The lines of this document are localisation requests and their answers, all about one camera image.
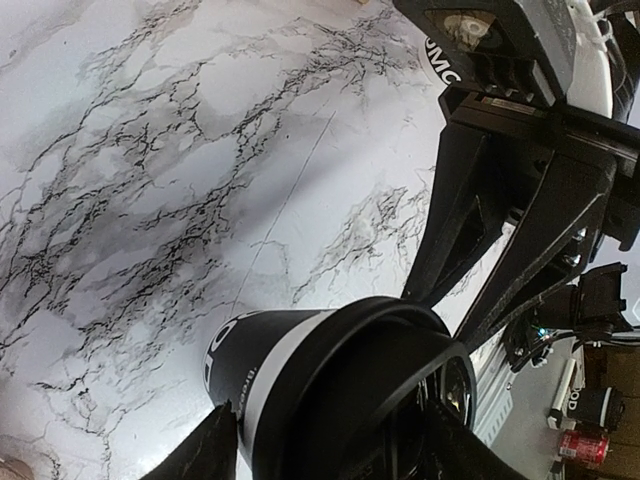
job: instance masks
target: screw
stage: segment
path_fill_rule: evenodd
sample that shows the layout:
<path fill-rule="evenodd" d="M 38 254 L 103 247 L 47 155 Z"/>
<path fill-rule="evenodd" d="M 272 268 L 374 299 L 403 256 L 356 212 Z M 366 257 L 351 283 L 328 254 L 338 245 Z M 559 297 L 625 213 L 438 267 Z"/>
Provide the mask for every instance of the screw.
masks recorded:
<path fill-rule="evenodd" d="M 582 255 L 575 255 L 575 256 L 565 255 L 563 260 L 564 260 L 564 263 L 566 263 L 567 265 L 571 267 L 577 267 L 578 265 L 580 265 L 580 262 L 582 261 Z"/>
<path fill-rule="evenodd" d="M 585 238 L 587 238 L 587 228 L 586 227 L 583 228 L 582 230 L 580 230 L 578 233 L 576 233 L 573 236 L 573 239 L 578 243 L 584 241 Z"/>

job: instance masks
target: red can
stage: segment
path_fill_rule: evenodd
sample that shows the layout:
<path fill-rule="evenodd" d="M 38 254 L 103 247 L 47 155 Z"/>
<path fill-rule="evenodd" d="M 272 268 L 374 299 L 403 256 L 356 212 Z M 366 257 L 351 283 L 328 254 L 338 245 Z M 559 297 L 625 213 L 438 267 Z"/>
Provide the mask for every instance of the red can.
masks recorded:
<path fill-rule="evenodd" d="M 590 467 L 602 465 L 609 451 L 609 438 L 576 430 L 564 433 L 560 442 L 560 456 L 586 464 Z"/>

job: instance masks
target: marble surface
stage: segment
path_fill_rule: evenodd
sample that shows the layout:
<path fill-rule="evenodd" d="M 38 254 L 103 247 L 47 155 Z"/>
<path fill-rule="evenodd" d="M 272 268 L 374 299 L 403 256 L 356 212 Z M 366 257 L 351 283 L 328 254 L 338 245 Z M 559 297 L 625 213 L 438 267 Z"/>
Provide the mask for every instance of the marble surface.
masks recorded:
<path fill-rule="evenodd" d="M 400 293 L 440 88 L 387 1 L 2 4 L 0 451 L 136 479 L 211 410 L 221 322 Z"/>

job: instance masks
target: white marble countertop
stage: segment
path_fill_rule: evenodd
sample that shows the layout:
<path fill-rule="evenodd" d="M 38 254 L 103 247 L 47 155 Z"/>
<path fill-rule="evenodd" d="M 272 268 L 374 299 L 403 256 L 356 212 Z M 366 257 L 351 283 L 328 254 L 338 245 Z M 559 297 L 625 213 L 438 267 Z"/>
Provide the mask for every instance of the white marble countertop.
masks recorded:
<path fill-rule="evenodd" d="M 400 293 L 444 120 L 387 1 L 2 0 L 0 36 L 0 452 L 37 478 L 155 466 L 230 316 Z"/>

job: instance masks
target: black mechanical bracket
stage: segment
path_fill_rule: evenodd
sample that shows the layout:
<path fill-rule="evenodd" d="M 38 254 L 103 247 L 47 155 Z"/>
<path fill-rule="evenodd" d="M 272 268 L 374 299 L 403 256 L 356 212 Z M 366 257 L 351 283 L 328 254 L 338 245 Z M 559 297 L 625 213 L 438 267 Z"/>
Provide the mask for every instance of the black mechanical bracket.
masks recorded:
<path fill-rule="evenodd" d="M 567 106 L 544 110 L 451 86 L 425 235 L 404 298 L 435 305 L 516 228 L 456 336 L 469 351 L 579 276 L 603 235 L 640 228 L 640 135 Z"/>

